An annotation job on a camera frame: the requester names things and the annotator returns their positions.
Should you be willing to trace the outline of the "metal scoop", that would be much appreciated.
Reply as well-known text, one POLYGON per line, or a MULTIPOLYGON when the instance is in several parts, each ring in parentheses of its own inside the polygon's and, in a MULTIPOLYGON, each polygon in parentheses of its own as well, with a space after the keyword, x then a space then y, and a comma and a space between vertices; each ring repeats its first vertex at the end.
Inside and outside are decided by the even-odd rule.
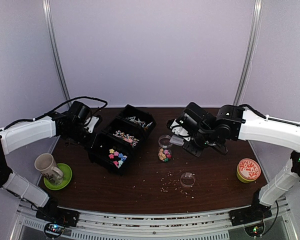
POLYGON ((184 139, 178 135, 172 135, 170 137, 169 143, 172 145, 182 147, 184 145, 184 139))

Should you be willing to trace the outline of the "black three-compartment candy bin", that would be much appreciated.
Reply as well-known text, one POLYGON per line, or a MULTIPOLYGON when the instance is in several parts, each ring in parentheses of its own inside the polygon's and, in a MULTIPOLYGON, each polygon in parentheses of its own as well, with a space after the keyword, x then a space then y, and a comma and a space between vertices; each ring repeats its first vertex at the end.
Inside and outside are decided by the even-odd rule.
POLYGON ((89 160, 111 173, 123 175, 156 125, 152 114, 126 105, 96 134, 92 146, 87 149, 89 160))

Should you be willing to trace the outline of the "clear plastic jar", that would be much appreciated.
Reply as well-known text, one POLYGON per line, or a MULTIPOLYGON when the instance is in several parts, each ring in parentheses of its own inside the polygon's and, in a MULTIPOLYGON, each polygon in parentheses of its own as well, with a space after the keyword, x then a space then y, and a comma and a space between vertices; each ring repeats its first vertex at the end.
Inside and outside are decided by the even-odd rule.
POLYGON ((162 162, 169 162, 172 159, 172 146, 170 135, 162 135, 158 139, 158 159, 162 162))

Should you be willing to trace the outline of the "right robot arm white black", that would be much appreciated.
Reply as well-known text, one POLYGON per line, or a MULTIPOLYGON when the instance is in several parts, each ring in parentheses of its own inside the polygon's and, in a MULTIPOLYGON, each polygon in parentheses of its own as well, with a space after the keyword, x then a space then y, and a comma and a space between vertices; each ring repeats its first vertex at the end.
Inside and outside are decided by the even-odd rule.
POLYGON ((249 220, 258 220, 266 207, 300 182, 300 121, 262 114, 248 104, 224 105, 212 115, 196 103, 189 103, 176 119, 188 144, 199 150, 224 147, 229 141, 248 141, 291 150, 283 169, 257 195, 257 201, 246 210, 249 220))

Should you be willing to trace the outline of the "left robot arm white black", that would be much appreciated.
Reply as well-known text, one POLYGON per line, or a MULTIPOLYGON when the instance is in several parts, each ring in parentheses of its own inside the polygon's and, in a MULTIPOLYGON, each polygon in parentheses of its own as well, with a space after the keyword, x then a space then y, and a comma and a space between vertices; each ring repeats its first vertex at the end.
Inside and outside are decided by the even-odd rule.
POLYGON ((51 222, 62 218, 62 211, 50 201, 50 196, 40 187, 13 171, 6 162, 11 152, 43 139, 62 137, 90 148, 96 137, 95 128, 102 122, 100 115, 93 115, 82 102, 74 101, 69 110, 55 110, 33 119, 17 120, 0 128, 0 188, 42 208, 51 222))

